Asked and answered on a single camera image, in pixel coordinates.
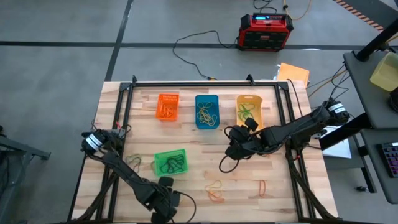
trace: green basket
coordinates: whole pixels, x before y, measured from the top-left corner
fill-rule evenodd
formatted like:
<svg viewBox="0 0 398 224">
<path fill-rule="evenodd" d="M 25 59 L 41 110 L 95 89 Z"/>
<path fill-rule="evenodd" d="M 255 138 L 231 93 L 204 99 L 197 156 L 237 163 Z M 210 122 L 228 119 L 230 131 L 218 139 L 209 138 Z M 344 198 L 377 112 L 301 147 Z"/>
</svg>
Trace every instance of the green basket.
<svg viewBox="0 0 398 224">
<path fill-rule="evenodd" d="M 182 174 L 188 171 L 185 149 L 155 153 L 155 173 L 158 177 Z"/>
</svg>

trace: gray floor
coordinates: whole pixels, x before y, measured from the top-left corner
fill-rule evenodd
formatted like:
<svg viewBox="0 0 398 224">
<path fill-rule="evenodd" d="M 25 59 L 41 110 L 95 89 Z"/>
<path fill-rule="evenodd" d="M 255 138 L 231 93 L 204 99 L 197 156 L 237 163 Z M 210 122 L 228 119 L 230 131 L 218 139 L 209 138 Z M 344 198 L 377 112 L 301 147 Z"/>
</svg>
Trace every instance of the gray floor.
<svg viewBox="0 0 398 224">
<path fill-rule="evenodd" d="M 0 2 L 0 40 L 114 42 L 126 0 L 31 0 Z M 282 1 L 270 6 L 281 8 Z M 290 1 L 296 16 L 305 3 Z M 243 0 L 135 0 L 124 42 L 172 43 L 195 32 L 217 30 L 232 43 L 239 18 L 253 13 Z M 294 23 L 288 44 L 363 45 L 377 31 L 332 0 L 314 0 L 310 13 Z M 186 42 L 215 43 L 214 34 Z M 29 223 L 64 221 L 72 201 L 83 154 L 80 133 L 96 112 L 112 48 L 0 47 L 0 124 L 10 138 L 52 152 L 49 161 L 32 161 L 18 195 L 13 217 Z M 311 71 L 315 83 L 341 66 L 344 50 L 282 50 L 279 53 L 236 49 L 177 49 L 205 75 L 220 80 L 271 79 L 284 62 Z M 175 58 L 171 49 L 121 49 L 112 80 L 201 80 L 196 70 Z M 363 112 L 351 80 L 341 100 L 357 116 Z M 332 87 L 310 99 L 312 106 L 329 97 Z M 397 205 L 389 205 L 380 186 L 377 194 L 353 190 L 363 185 L 360 170 L 330 170 L 330 182 L 342 218 L 394 223 Z"/>
</svg>

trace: wooden tabletop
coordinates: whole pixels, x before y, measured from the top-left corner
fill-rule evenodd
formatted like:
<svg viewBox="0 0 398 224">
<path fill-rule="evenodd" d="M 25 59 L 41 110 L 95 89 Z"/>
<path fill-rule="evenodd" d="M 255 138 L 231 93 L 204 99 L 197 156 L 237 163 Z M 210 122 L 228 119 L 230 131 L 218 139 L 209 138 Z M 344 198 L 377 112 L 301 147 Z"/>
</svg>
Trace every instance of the wooden tabletop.
<svg viewBox="0 0 398 224">
<path fill-rule="evenodd" d="M 310 112 L 307 93 L 302 82 L 294 82 L 303 114 Z M 105 82 L 95 125 L 98 128 L 112 127 L 119 82 Z M 291 85 L 290 97 L 295 117 L 300 117 L 296 97 Z M 155 119 L 159 93 L 180 94 L 178 120 L 161 122 Z M 195 96 L 216 94 L 220 104 L 220 125 L 214 130 L 199 130 L 195 125 Z M 287 107 L 283 91 L 282 101 L 287 116 Z M 238 168 L 229 174 L 221 173 L 218 164 L 228 147 L 228 138 L 223 130 L 236 124 L 236 98 L 238 95 L 259 95 L 262 98 L 262 117 L 264 126 L 280 125 L 274 87 L 145 87 L 134 88 L 129 124 L 132 130 L 127 134 L 124 157 L 140 154 L 142 163 L 141 177 L 157 182 L 158 178 L 151 169 L 151 162 L 157 152 L 185 149 L 189 171 L 172 176 L 173 189 L 191 195 L 197 203 L 197 213 L 193 222 L 276 222 L 297 221 L 293 200 L 292 184 L 285 154 L 285 147 L 268 157 L 253 156 L 243 160 Z M 311 145 L 318 146 L 318 141 Z M 306 148 L 303 151 L 311 190 L 328 211 L 337 216 L 335 202 L 326 172 L 321 150 Z M 226 159 L 223 169 L 228 170 L 235 161 Z M 80 187 L 76 198 L 73 218 L 83 214 L 96 194 L 100 191 L 104 165 L 89 158 L 85 161 Z M 213 203 L 205 186 L 214 181 L 222 182 L 224 203 Z M 264 198 L 259 196 L 259 182 L 265 180 Z M 305 214 L 307 206 L 304 193 L 301 192 Z M 182 201 L 174 216 L 175 222 L 187 221 L 193 213 L 193 204 L 182 195 Z M 132 188 L 120 180 L 115 222 L 150 222 L 148 212 L 136 199 Z"/>
</svg>

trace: orange basket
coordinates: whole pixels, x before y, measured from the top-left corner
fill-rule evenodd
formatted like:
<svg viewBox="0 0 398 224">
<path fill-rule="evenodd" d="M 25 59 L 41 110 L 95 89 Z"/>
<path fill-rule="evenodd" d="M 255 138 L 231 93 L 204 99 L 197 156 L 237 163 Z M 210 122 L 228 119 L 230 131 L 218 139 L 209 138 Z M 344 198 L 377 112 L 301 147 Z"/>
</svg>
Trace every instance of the orange basket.
<svg viewBox="0 0 398 224">
<path fill-rule="evenodd" d="M 156 118 L 162 121 L 176 121 L 178 113 L 178 94 L 159 94 Z"/>
</svg>

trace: red portable power station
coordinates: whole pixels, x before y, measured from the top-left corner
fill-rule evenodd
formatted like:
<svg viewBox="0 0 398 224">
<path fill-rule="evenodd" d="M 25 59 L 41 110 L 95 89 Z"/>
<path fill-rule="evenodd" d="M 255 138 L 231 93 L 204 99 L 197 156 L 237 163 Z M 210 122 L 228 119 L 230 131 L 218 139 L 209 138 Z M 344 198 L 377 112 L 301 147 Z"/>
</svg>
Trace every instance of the red portable power station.
<svg viewBox="0 0 398 224">
<path fill-rule="evenodd" d="M 285 47 L 292 30 L 293 23 L 289 15 L 246 14 L 241 18 L 238 49 L 278 52 Z"/>
</svg>

